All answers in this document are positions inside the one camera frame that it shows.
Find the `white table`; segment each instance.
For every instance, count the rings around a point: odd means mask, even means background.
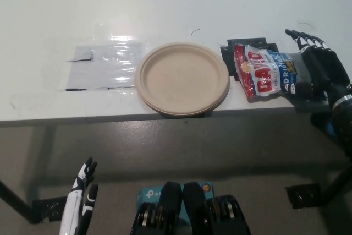
[[[281,51],[298,51],[284,30],[324,39],[352,76],[350,0],[1,0],[0,125],[161,118],[135,89],[64,92],[65,61],[99,34],[149,36],[204,43],[220,53],[227,39],[266,37]],[[248,103],[239,83],[214,116],[253,110],[293,110],[283,97]]]

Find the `snack bag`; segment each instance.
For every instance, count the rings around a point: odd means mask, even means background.
[[[290,54],[235,45],[234,61],[247,98],[280,91],[295,94],[297,70]]]

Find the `plate rim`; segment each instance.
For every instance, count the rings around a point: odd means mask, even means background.
[[[219,65],[219,69],[221,71],[221,77],[222,77],[220,80],[220,86],[222,86],[222,87],[220,87],[217,90],[218,91],[217,95],[214,95],[214,100],[212,100],[212,102],[208,106],[203,107],[197,111],[175,112],[172,110],[165,109],[164,107],[161,107],[160,104],[157,103],[158,101],[153,102],[154,99],[152,98],[151,94],[149,92],[147,92],[147,90],[145,89],[144,84],[142,82],[143,70],[145,69],[145,66],[148,64],[150,59],[153,58],[153,55],[161,52],[162,50],[165,50],[170,47],[175,47],[175,46],[176,47],[177,46],[190,46],[193,48],[204,50],[207,53],[211,54],[211,57],[213,57],[215,59],[215,61],[217,62],[217,64]],[[230,87],[229,86],[229,84],[230,84],[229,72],[228,72],[228,69],[227,69],[225,63],[222,61],[222,58],[216,52],[209,49],[208,47],[206,47],[204,45],[199,45],[197,43],[192,43],[192,42],[171,42],[171,43],[167,43],[165,45],[161,45],[161,46],[154,48],[152,51],[150,51],[148,54],[146,54],[144,56],[142,62],[137,67],[135,81],[136,81],[136,88],[137,88],[139,95],[141,96],[143,101],[149,107],[151,107],[153,110],[155,110],[157,112],[162,112],[162,113],[165,113],[168,115],[173,115],[173,116],[193,116],[193,115],[200,114],[200,113],[203,113],[203,112],[210,110],[214,106],[217,106],[218,103],[221,102],[227,96],[227,93],[228,93],[229,87]]]

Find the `white robotic hand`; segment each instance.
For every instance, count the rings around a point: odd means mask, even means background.
[[[59,235],[86,234],[93,214],[98,185],[92,185],[84,205],[82,200],[84,191],[94,180],[93,174],[96,166],[97,163],[89,158],[79,171],[71,192],[67,196]]]

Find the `beige paper plate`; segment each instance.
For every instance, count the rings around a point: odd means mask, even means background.
[[[146,55],[136,72],[142,99],[156,111],[190,116],[218,105],[229,90],[220,56],[192,43],[171,43]]]

